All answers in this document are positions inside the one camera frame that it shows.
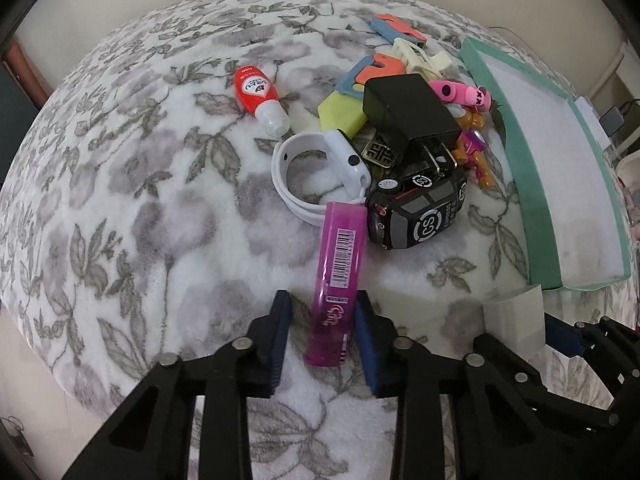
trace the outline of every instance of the white watch strap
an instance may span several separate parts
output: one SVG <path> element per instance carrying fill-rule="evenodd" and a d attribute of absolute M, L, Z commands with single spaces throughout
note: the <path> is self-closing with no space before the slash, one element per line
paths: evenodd
<path fill-rule="evenodd" d="M 293 196 L 287 188 L 290 162 L 301 153 L 311 150 L 326 153 L 332 170 L 347 193 L 354 197 L 350 203 L 364 203 L 371 176 L 362 159 L 339 130 L 295 134 L 276 145 L 271 159 L 271 178 L 278 195 L 298 218 L 311 225 L 322 226 L 326 206 L 304 202 Z M 357 164 L 354 164 L 356 159 L 353 155 L 358 158 Z"/>

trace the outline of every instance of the yellow sponge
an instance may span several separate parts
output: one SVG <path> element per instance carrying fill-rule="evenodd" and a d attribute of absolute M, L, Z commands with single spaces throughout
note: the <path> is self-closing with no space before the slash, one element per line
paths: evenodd
<path fill-rule="evenodd" d="M 337 128 L 350 139 L 353 139 L 367 122 L 367 117 L 362 111 L 362 101 L 338 91 L 320 103 L 318 116 L 322 131 Z"/>

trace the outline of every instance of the orange plastic piece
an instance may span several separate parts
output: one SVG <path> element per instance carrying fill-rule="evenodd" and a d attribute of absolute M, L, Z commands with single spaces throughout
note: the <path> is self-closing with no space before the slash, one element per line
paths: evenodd
<path fill-rule="evenodd" d="M 482 152 L 473 152 L 471 154 L 471 158 L 473 160 L 473 164 L 476 166 L 476 173 L 478 171 L 482 173 L 482 177 L 478 179 L 478 186 L 480 189 L 486 189 L 488 187 L 495 186 L 495 179 L 491 174 L 491 170 L 489 169 L 489 165 L 486 162 L 486 158 L 484 158 L 484 153 Z"/>
<path fill-rule="evenodd" d="M 460 125 L 463 132 L 469 130 L 484 130 L 486 121 L 480 112 L 465 108 L 466 113 L 462 117 L 456 117 L 456 121 Z"/>
<path fill-rule="evenodd" d="M 469 156 L 466 154 L 463 137 L 464 136 L 462 135 L 458 137 L 458 140 L 456 141 L 456 149 L 451 152 L 451 155 L 453 155 L 453 158 L 456 159 L 456 162 L 460 166 L 464 166 L 469 162 Z"/>
<path fill-rule="evenodd" d="M 386 75 L 399 75 L 404 73 L 404 63 L 395 57 L 386 54 L 374 54 L 373 64 L 364 67 L 355 77 L 358 84 L 364 85 L 369 79 Z"/>
<path fill-rule="evenodd" d="M 376 18 L 385 20 L 390 27 L 397 30 L 398 32 L 402 32 L 403 34 L 407 34 L 408 36 L 413 36 L 416 40 L 424 41 L 425 43 L 427 41 L 427 38 L 424 35 L 422 35 L 414 28 L 409 27 L 409 25 L 407 25 L 397 16 L 394 16 L 392 14 L 376 14 Z"/>

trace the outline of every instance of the red bottle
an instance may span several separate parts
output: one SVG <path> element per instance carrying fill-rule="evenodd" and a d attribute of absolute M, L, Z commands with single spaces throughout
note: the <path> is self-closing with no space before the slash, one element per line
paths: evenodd
<path fill-rule="evenodd" d="M 258 67 L 236 70 L 234 85 L 242 106 L 258 119 L 268 136 L 279 139 L 289 131 L 289 116 L 278 101 L 278 92 Z"/>

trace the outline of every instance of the bottle label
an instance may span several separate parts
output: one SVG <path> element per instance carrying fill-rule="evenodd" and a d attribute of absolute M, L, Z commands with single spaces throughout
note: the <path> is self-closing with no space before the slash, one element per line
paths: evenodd
<path fill-rule="evenodd" d="M 249 95 L 265 97 L 269 88 L 271 88 L 269 80 L 259 75 L 249 76 L 242 82 L 242 91 Z"/>
<path fill-rule="evenodd" d="M 322 322 L 324 326 L 334 326 L 344 316 L 344 309 L 340 305 L 334 305 L 326 311 L 326 318 Z"/>
<path fill-rule="evenodd" d="M 338 229 L 337 236 L 335 237 L 334 264 L 331 268 L 331 281 L 329 282 L 329 286 L 349 288 L 355 241 L 356 231 L 351 229 Z"/>

